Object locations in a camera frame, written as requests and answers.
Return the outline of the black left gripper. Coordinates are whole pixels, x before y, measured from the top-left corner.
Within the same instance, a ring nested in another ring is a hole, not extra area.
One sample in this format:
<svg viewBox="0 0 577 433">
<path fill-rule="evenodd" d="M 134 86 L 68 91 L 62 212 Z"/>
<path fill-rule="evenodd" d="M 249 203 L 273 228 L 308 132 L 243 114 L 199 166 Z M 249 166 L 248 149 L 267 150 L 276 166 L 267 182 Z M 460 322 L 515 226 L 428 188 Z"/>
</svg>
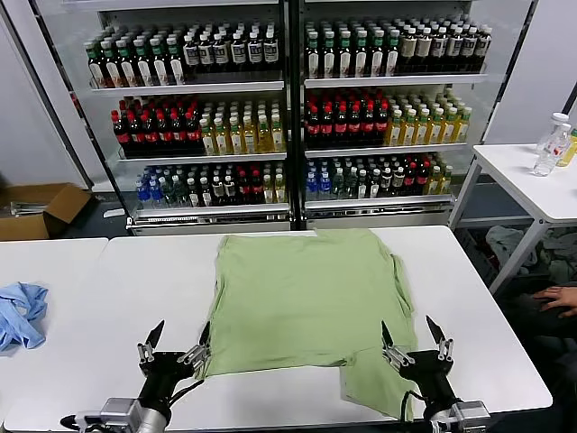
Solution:
<svg viewBox="0 0 577 433">
<path fill-rule="evenodd" d="M 144 343 L 137 344 L 139 367 L 145 377 L 138 400 L 143 408 L 170 409 L 179 399 L 204 383 L 196 380 L 188 387 L 176 390 L 181 381 L 192 379 L 210 356 L 210 325 L 207 321 L 198 343 L 185 354 L 181 352 L 156 352 L 165 321 L 162 320 L 147 335 Z"/>
</svg>

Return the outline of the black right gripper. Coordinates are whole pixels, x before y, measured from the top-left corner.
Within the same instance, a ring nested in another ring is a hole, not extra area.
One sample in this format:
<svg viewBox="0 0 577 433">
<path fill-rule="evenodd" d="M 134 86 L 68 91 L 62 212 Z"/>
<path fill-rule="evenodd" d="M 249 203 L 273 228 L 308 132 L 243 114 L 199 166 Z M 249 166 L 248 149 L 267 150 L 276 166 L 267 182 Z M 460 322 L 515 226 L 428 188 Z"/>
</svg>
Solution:
<svg viewBox="0 0 577 433">
<path fill-rule="evenodd" d="M 382 355 L 399 375 L 417 385 L 427 409 L 449 409 L 456 403 L 456 396 L 448 381 L 453 367 L 453 339 L 447 338 L 433 319 L 426 316 L 426 323 L 437 345 L 436 350 L 406 354 L 393 342 L 384 321 L 381 321 Z"/>
</svg>

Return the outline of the person bare hand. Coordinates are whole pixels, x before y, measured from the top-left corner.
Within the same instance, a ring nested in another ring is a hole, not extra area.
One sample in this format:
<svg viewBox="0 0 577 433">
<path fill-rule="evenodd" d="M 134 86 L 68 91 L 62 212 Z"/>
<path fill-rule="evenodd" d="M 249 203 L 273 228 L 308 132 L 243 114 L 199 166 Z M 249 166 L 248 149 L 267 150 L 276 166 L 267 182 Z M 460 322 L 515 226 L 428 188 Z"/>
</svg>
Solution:
<svg viewBox="0 0 577 433">
<path fill-rule="evenodd" d="M 533 295 L 533 299 L 542 303 L 540 310 L 558 311 L 559 318 L 570 318 L 576 315 L 577 288 L 575 286 L 551 286 Z"/>
</svg>

